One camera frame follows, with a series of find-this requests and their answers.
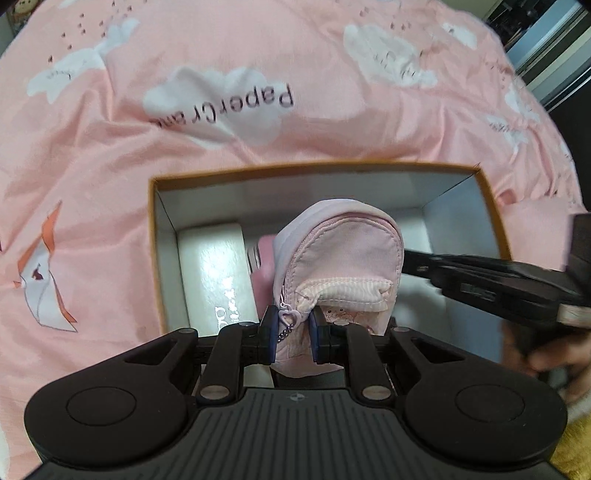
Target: white cloud print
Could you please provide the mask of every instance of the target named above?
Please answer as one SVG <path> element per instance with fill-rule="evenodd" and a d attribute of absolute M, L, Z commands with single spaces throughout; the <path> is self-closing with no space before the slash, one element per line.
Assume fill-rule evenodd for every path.
<path fill-rule="evenodd" d="M 403 87 L 437 84 L 435 72 L 421 70 L 420 53 L 412 44 L 391 36 L 377 25 L 347 25 L 343 44 L 369 82 L 382 81 Z"/>
<path fill-rule="evenodd" d="M 111 25 L 105 39 L 96 47 L 73 51 L 52 68 L 33 77 L 27 86 L 27 95 L 46 93 L 47 101 L 55 102 L 63 89 L 87 70 L 105 70 L 105 55 L 126 43 L 138 25 L 139 22 L 133 18 L 127 19 L 121 26 Z"/>
<path fill-rule="evenodd" d="M 513 148 L 513 153 L 517 154 L 521 144 L 527 145 L 529 140 L 527 136 L 516 128 L 511 128 L 509 122 L 500 116 L 487 115 L 486 120 L 495 132 L 503 133 L 505 140 Z"/>
<path fill-rule="evenodd" d="M 514 112 L 520 113 L 528 120 L 533 120 L 540 123 L 540 116 L 535 113 L 521 97 L 521 90 L 525 88 L 525 84 L 519 79 L 513 80 L 509 86 L 509 91 L 505 95 L 505 103 L 511 107 Z"/>
<path fill-rule="evenodd" d="M 0 425 L 0 478 L 6 478 L 8 475 L 8 468 L 10 467 L 10 451 L 8 449 L 8 442 L 6 435 L 2 431 Z"/>
<path fill-rule="evenodd" d="M 576 174 L 577 173 L 577 167 L 574 164 L 573 154 L 570 152 L 569 146 L 566 144 L 566 142 L 564 140 L 562 140 L 560 142 L 560 151 L 563 153 L 565 159 L 569 162 L 570 168 Z"/>
<path fill-rule="evenodd" d="M 476 50 L 478 47 L 478 39 L 476 35 L 471 30 L 468 30 L 466 27 L 460 27 L 459 25 L 451 25 L 449 23 L 444 23 L 441 25 L 442 29 L 444 29 L 447 33 L 449 33 L 453 38 L 455 38 L 458 42 L 464 44 L 466 47 L 471 48 L 472 50 Z"/>
<path fill-rule="evenodd" d="M 66 8 L 66 7 L 69 7 L 70 5 L 75 4 L 77 1 L 79 1 L 79 0 L 63 0 L 63 2 L 60 3 L 60 5 L 58 6 L 58 8 Z"/>
<path fill-rule="evenodd" d="M 236 138 L 251 146 L 269 144 L 294 99 L 289 84 L 270 82 L 257 70 L 224 74 L 183 66 L 146 93 L 144 111 L 151 123 L 211 150 Z"/>

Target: round black pad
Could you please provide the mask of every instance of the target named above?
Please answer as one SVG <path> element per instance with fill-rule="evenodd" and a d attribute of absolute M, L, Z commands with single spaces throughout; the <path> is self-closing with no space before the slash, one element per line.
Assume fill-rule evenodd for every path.
<path fill-rule="evenodd" d="M 433 365 L 404 409 L 408 426 L 432 451 L 480 467 L 548 459 L 567 420 L 549 386 L 480 359 Z"/>
<path fill-rule="evenodd" d="M 507 387 L 474 385 L 458 393 L 456 405 L 460 411 L 477 421 L 503 423 L 523 413 L 523 398 Z"/>
<path fill-rule="evenodd" d="M 78 423 L 98 427 L 125 420 L 135 404 L 135 397 L 121 388 L 96 387 L 75 394 L 66 408 Z"/>
<path fill-rule="evenodd" d="M 35 393 L 25 428 L 42 458 L 113 468 L 166 448 L 186 418 L 184 396 L 153 368 L 99 365 Z"/>

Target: pink fabric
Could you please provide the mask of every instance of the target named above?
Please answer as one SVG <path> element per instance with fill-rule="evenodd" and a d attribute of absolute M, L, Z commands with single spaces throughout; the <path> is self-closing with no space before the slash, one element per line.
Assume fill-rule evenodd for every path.
<path fill-rule="evenodd" d="M 252 272 L 252 292 L 255 297 L 256 313 L 263 318 L 269 305 L 273 305 L 273 279 L 275 278 L 275 262 L 273 260 L 273 239 L 275 235 L 262 236 L 258 241 L 261 266 Z"/>
<path fill-rule="evenodd" d="M 570 215 L 586 211 L 580 205 L 559 197 L 524 200 L 503 206 L 501 215 L 513 256 L 543 268 L 564 270 L 570 250 Z M 535 241 L 524 241 L 527 238 Z"/>
<path fill-rule="evenodd" d="M 275 285 L 282 286 L 274 292 L 275 304 L 294 326 L 277 345 L 275 370 L 304 377 L 338 368 L 316 365 L 311 357 L 305 322 L 317 304 L 370 312 L 364 326 L 384 334 L 404 260 L 402 236 L 389 215 L 355 200 L 324 200 L 298 215 L 273 246 Z"/>
<path fill-rule="evenodd" d="M 9 480 L 38 463 L 22 425 L 35 390 L 161 333 L 154 175 L 386 157 L 480 164 L 503 208 L 581 206 L 570 155 L 499 41 L 436 1 L 46 0 L 0 79 Z M 563 244 L 559 224 L 548 244 Z M 527 260 L 556 254 L 512 225 Z"/>

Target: yellow cloth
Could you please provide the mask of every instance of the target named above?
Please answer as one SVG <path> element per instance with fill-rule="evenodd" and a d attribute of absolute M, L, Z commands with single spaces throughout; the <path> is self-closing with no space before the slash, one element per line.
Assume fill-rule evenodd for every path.
<path fill-rule="evenodd" d="M 591 415 L 567 427 L 552 464 L 570 480 L 591 480 Z"/>

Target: pink phone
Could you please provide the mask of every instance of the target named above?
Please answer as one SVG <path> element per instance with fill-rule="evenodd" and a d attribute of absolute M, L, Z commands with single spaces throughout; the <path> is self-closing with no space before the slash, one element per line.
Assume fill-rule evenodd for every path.
<path fill-rule="evenodd" d="M 275 278 L 275 259 L 273 240 L 275 235 L 259 238 L 257 244 L 247 250 L 251 268 L 252 292 L 255 297 L 256 313 L 262 319 L 265 310 L 273 304 L 273 280 Z"/>

